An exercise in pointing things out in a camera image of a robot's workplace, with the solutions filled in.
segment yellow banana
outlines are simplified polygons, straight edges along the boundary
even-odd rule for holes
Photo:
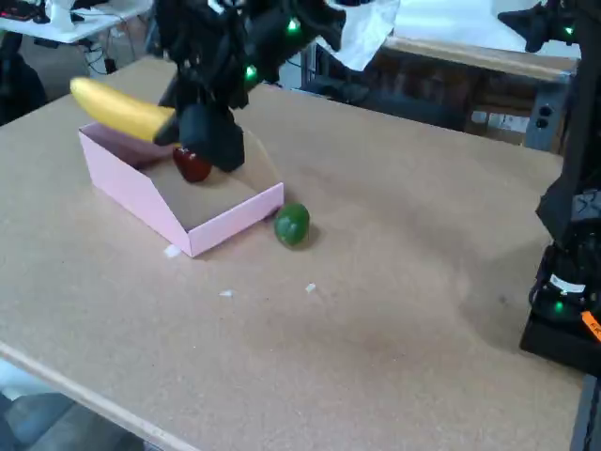
[[[138,101],[91,78],[73,78],[70,89],[79,105],[100,124],[144,141],[152,142],[174,113],[173,108]]]

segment green lime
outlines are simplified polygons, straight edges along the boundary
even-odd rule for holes
[[[309,211],[302,204],[284,205],[275,217],[276,237],[288,246],[296,246],[309,233]]]

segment pink box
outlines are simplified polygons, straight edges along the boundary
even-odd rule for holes
[[[179,174],[173,148],[115,132],[99,123],[80,129],[92,182],[188,254],[198,256],[261,221],[284,204],[284,184],[261,143],[244,132],[244,165],[213,168],[201,183]]]

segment black chair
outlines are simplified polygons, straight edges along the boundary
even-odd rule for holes
[[[0,44],[0,126],[46,103],[36,71],[19,54],[23,36],[8,32]]]

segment table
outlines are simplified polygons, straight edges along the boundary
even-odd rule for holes
[[[398,36],[388,37],[384,47],[538,81],[538,94],[524,137],[524,146],[551,150],[557,131],[562,125],[562,113],[569,95],[570,82],[578,67],[577,60]],[[551,112],[550,115],[541,114],[548,111]]]
[[[542,82],[564,83],[576,72],[577,60],[537,54],[520,54],[483,47],[390,36],[384,47],[421,54],[476,68],[521,75]]]
[[[308,248],[168,258],[91,187],[72,98],[2,129],[0,357],[165,450],[567,449],[581,376],[518,350],[560,160],[275,87],[238,117]]]
[[[92,9],[77,9],[74,12],[84,17],[83,22],[76,23],[72,31],[62,31],[52,23],[19,22],[0,18],[0,29],[72,44],[81,39],[92,40],[91,47],[82,46],[85,60],[90,68],[90,76],[98,78],[99,73],[106,72],[103,50],[100,43],[93,39],[103,30],[108,30],[132,17],[144,14],[152,7],[151,0],[111,0],[108,4],[98,5]]]

